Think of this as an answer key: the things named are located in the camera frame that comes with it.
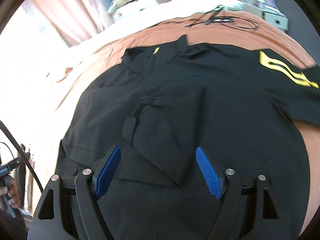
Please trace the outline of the person left hand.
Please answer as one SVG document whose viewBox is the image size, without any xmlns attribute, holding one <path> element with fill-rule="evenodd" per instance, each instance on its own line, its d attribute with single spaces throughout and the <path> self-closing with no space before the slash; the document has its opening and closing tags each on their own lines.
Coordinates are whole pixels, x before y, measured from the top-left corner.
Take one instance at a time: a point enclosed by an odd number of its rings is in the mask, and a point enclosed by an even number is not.
<svg viewBox="0 0 320 240">
<path fill-rule="evenodd" d="M 8 203 L 13 209 L 18 209 L 21 207 L 21 200 L 20 195 L 18 193 L 18 187 L 16 185 L 16 181 L 14 178 L 11 179 L 11 188 L 8 189 L 7 186 L 0 187 L 0 194 L 1 194 L 1 209 L 5 212 L 8 212 L 8 208 L 2 196 L 8 196 L 9 200 Z"/>
</svg>

